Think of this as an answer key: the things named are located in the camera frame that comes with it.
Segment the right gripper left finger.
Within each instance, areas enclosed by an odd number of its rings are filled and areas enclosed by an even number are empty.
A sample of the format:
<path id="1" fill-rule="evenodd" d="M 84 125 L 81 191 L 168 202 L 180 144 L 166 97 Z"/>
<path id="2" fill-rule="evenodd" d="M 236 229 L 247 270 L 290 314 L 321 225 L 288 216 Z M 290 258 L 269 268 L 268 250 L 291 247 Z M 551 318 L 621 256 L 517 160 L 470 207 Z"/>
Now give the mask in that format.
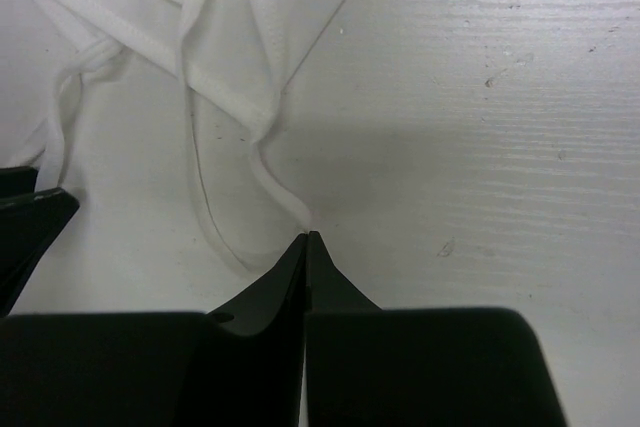
<path id="1" fill-rule="evenodd" d="M 297 425 L 306 244 L 209 313 L 4 319 L 2 424 Z"/>

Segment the white tank top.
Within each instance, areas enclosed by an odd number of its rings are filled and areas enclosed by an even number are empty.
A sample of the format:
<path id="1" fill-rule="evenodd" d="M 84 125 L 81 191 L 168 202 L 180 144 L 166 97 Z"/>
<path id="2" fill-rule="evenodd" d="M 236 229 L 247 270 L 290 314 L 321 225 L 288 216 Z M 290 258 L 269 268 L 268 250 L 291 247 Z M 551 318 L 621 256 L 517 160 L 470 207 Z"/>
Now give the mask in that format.
<path id="1" fill-rule="evenodd" d="M 36 164 L 36 185 L 59 185 L 66 160 L 64 123 L 80 101 L 82 79 L 130 50 L 178 81 L 187 119 L 189 189 L 209 244 L 229 264 L 256 269 L 261 257 L 224 239 L 202 176 L 194 100 L 211 102 L 247 130 L 248 162 L 261 187 L 308 231 L 308 207 L 274 177 L 261 155 L 282 93 L 344 0 L 34 0 L 74 46 L 55 72 L 43 117 L 9 158 Z"/>

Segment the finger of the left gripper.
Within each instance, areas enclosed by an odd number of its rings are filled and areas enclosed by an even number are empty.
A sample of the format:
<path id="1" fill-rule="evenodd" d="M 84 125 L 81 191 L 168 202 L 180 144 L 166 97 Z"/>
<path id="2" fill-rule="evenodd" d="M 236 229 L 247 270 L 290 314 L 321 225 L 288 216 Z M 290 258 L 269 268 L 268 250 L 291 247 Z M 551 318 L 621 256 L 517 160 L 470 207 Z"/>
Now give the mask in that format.
<path id="1" fill-rule="evenodd" d="M 61 188 L 1 200 L 1 316 L 6 317 L 44 253 L 79 209 Z"/>
<path id="2" fill-rule="evenodd" d="M 33 194 L 38 170 L 30 166 L 2 168 L 0 170 L 0 197 Z"/>

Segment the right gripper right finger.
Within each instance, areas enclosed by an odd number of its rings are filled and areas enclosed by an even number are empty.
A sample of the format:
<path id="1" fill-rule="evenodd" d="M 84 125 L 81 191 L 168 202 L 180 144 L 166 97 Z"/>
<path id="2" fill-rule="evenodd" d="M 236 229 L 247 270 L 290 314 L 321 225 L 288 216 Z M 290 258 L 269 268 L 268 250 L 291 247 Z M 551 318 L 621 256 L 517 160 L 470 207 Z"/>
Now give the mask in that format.
<path id="1" fill-rule="evenodd" d="M 308 421 L 313 426 L 562 426 L 534 330 L 494 307 L 384 310 L 306 248 Z"/>

